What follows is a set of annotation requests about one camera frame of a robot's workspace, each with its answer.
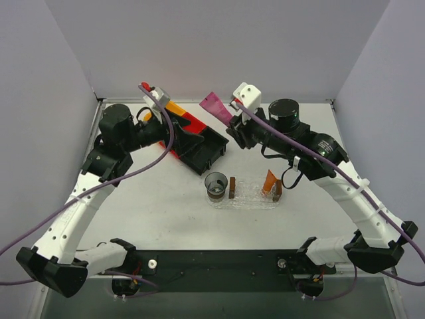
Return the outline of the pink toothpaste tube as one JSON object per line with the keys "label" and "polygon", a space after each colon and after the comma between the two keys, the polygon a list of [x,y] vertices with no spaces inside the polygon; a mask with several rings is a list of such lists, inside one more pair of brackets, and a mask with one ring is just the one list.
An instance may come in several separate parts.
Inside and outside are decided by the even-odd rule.
{"label": "pink toothpaste tube", "polygon": [[221,99],[210,92],[200,103],[199,106],[223,123],[226,127],[230,126],[232,114],[227,110]]}

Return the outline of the black plastic bin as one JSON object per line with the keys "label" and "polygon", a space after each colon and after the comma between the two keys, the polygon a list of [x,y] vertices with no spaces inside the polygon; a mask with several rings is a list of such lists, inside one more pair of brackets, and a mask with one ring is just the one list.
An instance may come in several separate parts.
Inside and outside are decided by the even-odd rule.
{"label": "black plastic bin", "polygon": [[202,175],[211,169],[219,157],[225,155],[229,140],[209,126],[199,136],[203,137],[203,141],[191,146],[179,159],[195,173]]}

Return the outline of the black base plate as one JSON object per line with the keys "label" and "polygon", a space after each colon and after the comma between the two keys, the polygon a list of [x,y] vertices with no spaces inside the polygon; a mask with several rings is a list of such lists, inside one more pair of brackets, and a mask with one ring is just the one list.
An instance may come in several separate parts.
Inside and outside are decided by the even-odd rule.
{"label": "black base plate", "polygon": [[116,271],[112,292],[286,292],[299,280],[321,292],[323,274],[334,267],[317,266],[295,249],[283,250],[136,250]]}

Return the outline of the orange toothpaste tube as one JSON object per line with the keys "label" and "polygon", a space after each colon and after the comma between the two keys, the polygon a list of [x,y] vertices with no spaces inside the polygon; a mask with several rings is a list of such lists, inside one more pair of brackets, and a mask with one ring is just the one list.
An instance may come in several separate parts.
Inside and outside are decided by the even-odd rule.
{"label": "orange toothpaste tube", "polygon": [[262,186],[262,194],[263,195],[268,195],[273,186],[275,185],[275,183],[277,182],[277,177],[272,173],[272,171],[269,169],[267,174],[266,174],[266,178],[264,180],[263,186]]}

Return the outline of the clear textured oval tray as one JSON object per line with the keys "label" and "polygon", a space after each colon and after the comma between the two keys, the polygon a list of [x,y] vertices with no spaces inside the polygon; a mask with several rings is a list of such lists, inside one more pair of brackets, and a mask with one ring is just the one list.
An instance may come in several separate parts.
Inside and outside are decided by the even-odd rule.
{"label": "clear textured oval tray", "polygon": [[205,195],[205,201],[215,209],[241,209],[241,210],[271,210],[278,207],[281,203],[282,197],[278,203],[237,203],[228,198],[229,185],[226,188],[226,193],[221,201],[211,201]]}

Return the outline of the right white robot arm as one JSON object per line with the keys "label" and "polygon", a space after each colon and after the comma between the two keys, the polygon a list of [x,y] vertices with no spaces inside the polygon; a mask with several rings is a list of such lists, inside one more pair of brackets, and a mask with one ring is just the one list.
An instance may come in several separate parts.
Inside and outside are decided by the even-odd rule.
{"label": "right white robot arm", "polygon": [[356,172],[347,152],[328,134],[314,132],[299,119],[299,104],[279,99],[268,110],[257,108],[230,119],[226,130],[242,149],[261,145],[271,149],[265,158],[282,158],[300,177],[322,188],[357,226],[352,235],[321,239],[312,237],[302,247],[311,263],[351,263],[371,273],[396,266],[418,227],[393,215]]}

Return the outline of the red plastic bin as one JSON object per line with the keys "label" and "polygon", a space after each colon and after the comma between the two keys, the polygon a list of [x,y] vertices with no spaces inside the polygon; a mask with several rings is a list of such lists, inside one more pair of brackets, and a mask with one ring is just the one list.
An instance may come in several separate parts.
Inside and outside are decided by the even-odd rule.
{"label": "red plastic bin", "polygon": [[[172,112],[170,112],[170,111],[166,111],[166,113],[167,113],[167,115],[169,116],[170,114],[174,114],[174,113],[172,113]],[[198,134],[198,135],[200,135],[200,132],[198,131],[198,128],[195,126],[194,128],[193,128],[193,124],[196,124],[196,122],[195,122],[195,120],[194,119],[191,119],[191,118],[186,118],[186,117],[184,117],[184,116],[182,116],[184,119],[186,119],[186,126],[184,126],[183,127],[183,129],[185,130],[185,131],[187,131],[187,132],[192,132],[192,133],[194,133],[194,134]],[[178,156],[177,155],[177,150],[172,150],[171,149],[171,151],[175,154],[175,156],[177,157],[177,158],[181,158],[182,156]]]}

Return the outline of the glass cup with brown band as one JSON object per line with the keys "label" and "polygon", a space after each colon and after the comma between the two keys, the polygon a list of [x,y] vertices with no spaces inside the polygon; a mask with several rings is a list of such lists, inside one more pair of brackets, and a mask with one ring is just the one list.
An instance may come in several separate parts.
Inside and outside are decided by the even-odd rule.
{"label": "glass cup with brown band", "polygon": [[221,201],[226,193],[228,179],[221,172],[212,172],[205,177],[207,196],[211,201]]}

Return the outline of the clear holder with wooden ends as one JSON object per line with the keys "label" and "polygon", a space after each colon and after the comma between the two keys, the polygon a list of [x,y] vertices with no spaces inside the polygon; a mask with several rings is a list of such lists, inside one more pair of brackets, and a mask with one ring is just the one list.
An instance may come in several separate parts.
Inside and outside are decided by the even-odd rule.
{"label": "clear holder with wooden ends", "polygon": [[231,177],[228,198],[237,203],[278,203],[283,193],[282,182],[271,182],[264,190],[265,179],[261,177]]}

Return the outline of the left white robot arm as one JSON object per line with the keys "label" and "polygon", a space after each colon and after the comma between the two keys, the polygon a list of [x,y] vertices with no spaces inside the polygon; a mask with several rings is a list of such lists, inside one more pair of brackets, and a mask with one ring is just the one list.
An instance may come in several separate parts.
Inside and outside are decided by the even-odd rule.
{"label": "left white robot arm", "polygon": [[170,143],[176,154],[185,154],[204,141],[201,133],[206,126],[175,106],[138,120],[126,105],[114,104],[104,110],[98,127],[100,134],[64,209],[32,247],[21,248],[16,256],[32,279],[67,298],[94,274],[115,268],[125,274],[135,268],[135,246],[122,239],[77,250],[100,206],[131,167],[131,153],[163,142]]}

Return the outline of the yellow plastic bin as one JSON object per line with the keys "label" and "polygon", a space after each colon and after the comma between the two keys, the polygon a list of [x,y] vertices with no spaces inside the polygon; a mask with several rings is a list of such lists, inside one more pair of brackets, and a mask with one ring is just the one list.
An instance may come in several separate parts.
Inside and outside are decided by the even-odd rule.
{"label": "yellow plastic bin", "polygon": [[[155,116],[160,122],[162,122],[162,113],[160,111],[160,109],[157,107],[157,105],[152,102],[152,101],[148,101],[146,102],[147,107],[149,107],[152,111],[152,113],[149,113],[148,115],[145,115],[143,118],[144,122],[147,122],[152,116]],[[182,117],[187,111],[184,110],[183,108],[181,108],[180,106],[178,106],[176,103],[174,103],[173,101],[169,101],[165,107],[166,110]]]}

